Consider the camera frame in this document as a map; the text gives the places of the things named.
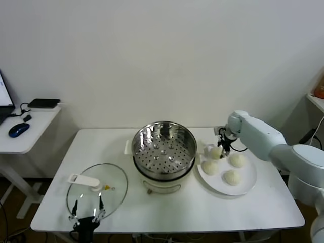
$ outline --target laptop screen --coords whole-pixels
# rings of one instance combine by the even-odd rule
[[[0,106],[13,105],[8,90],[0,74]]]

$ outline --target white desk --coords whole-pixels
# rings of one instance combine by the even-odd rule
[[[30,112],[32,119],[27,122],[30,124],[30,128],[17,138],[9,137],[8,131],[14,125],[23,123],[23,120],[20,117],[7,118],[0,125],[0,154],[28,153],[59,111],[60,107],[56,107],[49,111]],[[15,113],[19,114],[20,109],[16,109]],[[37,193],[41,183],[35,183],[32,188],[3,158],[0,159],[0,174],[2,174],[12,183],[4,196],[1,198],[1,203],[4,203],[4,201],[7,199],[14,185],[27,196],[26,201],[17,215],[17,218],[19,219],[24,218],[30,205],[32,203],[40,203],[42,199],[42,196]]]
[[[190,129],[197,140],[214,143],[212,128]],[[31,223],[36,231],[69,232],[66,194],[70,173],[80,173],[98,163],[115,163],[128,177],[129,189],[122,205],[101,221],[99,233],[215,232],[281,229],[303,226],[305,221],[277,169],[249,151],[258,180],[247,195],[229,198],[209,192],[191,173],[180,191],[147,194],[125,142],[137,129],[80,130],[67,152]]]

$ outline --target blue mouse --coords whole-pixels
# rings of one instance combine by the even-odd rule
[[[14,125],[12,128],[10,128],[8,134],[12,138],[17,138],[20,134],[25,132],[30,125],[28,123],[19,123],[17,125]]]

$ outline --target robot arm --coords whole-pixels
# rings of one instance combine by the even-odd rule
[[[324,151],[308,145],[287,145],[281,132],[267,123],[235,111],[224,127],[216,127],[222,156],[228,156],[237,138],[259,159],[290,171],[288,188],[295,199],[316,207],[319,216],[312,224],[314,243],[324,242]]]
[[[324,151],[303,144],[289,146],[281,132],[240,110],[232,113],[227,125],[217,127],[215,132],[222,138],[223,156],[229,154],[230,144],[240,138],[257,158],[271,161],[312,186],[324,188]]]

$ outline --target white plate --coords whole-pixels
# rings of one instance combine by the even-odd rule
[[[216,191],[231,196],[244,195],[248,193],[251,189],[253,189],[257,181],[257,169],[254,163],[249,159],[249,157],[245,153],[242,154],[247,159],[247,163],[242,168],[232,166],[229,163],[228,158],[223,158],[220,160],[216,160],[218,163],[217,174],[213,176],[207,175],[201,168],[201,164],[197,165],[198,172],[203,178],[203,180]],[[200,155],[201,163],[203,163],[206,160],[207,159],[205,156]],[[241,182],[237,186],[231,186],[222,179],[224,173],[228,170],[237,170],[239,172],[241,176]]]

